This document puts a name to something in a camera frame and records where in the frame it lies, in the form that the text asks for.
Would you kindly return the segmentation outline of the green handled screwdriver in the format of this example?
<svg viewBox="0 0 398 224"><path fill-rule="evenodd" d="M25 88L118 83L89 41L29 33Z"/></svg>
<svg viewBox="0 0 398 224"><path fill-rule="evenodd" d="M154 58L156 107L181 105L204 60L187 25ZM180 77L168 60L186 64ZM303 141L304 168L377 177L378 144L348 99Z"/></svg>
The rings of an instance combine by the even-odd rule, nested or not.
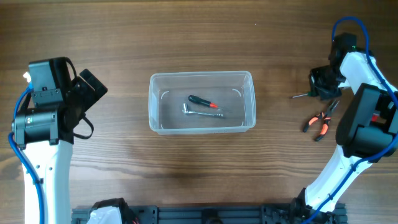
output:
<svg viewBox="0 0 398 224"><path fill-rule="evenodd" d="M299 95L294 95L294 96L291 96L291 98L293 99L293 98L300 98L300 97L303 97L303 96L310 96L311 95L311 93L310 92L307 92L307 93L302 93L302 94L299 94Z"/></svg>

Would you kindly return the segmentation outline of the clear plastic container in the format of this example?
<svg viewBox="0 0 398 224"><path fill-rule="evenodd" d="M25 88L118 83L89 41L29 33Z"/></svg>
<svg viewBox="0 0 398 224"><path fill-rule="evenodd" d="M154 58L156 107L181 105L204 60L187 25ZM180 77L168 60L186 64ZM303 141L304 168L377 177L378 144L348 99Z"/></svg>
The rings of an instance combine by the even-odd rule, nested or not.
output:
<svg viewBox="0 0 398 224"><path fill-rule="evenodd" d="M248 71L156 73L148 104L149 126L158 134L240 133L256 125Z"/></svg>

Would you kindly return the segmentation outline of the silver L-shaped socket wrench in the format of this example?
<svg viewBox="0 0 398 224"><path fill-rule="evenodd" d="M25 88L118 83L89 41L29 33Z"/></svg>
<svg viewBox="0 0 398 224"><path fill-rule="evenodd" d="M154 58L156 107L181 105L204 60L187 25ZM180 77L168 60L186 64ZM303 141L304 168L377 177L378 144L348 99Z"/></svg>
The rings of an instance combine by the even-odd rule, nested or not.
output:
<svg viewBox="0 0 398 224"><path fill-rule="evenodd" d="M182 106L182 112L184 114L198 114L198 115L212 116L212 117L218 117L218 118L224 117L223 114L203 113L203 112L197 112L197 111L190 110L186 103L184 103Z"/></svg>

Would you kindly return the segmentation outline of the black red screwdriver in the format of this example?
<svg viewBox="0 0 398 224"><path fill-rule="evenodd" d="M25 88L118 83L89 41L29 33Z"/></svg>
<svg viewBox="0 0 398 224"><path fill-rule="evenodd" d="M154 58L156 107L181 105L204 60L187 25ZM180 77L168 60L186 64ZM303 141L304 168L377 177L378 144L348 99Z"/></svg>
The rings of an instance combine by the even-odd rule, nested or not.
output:
<svg viewBox="0 0 398 224"><path fill-rule="evenodd" d="M212 103L208 100L204 100L203 98L200 98L198 96L195 95L189 95L188 96L188 100L194 104L198 104L198 105L202 105L202 106L206 106L208 108L213 108L213 109L218 109L218 110L223 110L223 111L227 111L230 112L229 109L226 108L222 108L219 105Z"/></svg>

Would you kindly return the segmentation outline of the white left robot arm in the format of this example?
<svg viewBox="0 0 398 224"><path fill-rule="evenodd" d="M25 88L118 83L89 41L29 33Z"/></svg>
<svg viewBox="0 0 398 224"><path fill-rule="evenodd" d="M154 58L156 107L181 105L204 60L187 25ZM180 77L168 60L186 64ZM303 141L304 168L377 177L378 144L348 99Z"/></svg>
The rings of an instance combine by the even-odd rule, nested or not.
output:
<svg viewBox="0 0 398 224"><path fill-rule="evenodd" d="M108 89L68 57L30 62L27 88L13 111L9 144L24 171L26 223L70 223L69 173L80 121Z"/></svg>

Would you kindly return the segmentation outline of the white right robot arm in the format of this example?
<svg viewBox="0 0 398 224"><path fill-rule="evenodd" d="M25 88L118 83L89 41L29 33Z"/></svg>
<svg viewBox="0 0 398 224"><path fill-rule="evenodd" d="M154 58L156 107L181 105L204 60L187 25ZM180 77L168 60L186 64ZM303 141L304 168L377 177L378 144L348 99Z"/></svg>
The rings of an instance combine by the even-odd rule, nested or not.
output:
<svg viewBox="0 0 398 224"><path fill-rule="evenodd" d="M331 114L345 88L354 98L338 123L336 149L317 179L304 188L295 206L305 217L332 212L338 199L359 174L397 150L397 88L385 80L370 51L358 48L354 34L342 33L332 40L329 65L313 68L309 74L310 96L331 100L326 112L312 117L303 127L307 132L316 121L323 127L316 141L326 135Z"/></svg>

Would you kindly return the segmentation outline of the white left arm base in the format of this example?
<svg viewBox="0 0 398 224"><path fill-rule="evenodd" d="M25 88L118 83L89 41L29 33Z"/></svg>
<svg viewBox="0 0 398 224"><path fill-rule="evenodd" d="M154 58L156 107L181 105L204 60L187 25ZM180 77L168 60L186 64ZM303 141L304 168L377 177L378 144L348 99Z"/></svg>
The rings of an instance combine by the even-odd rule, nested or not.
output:
<svg viewBox="0 0 398 224"><path fill-rule="evenodd" d="M138 224L136 214L123 198L96 202L91 209L87 224Z"/></svg>

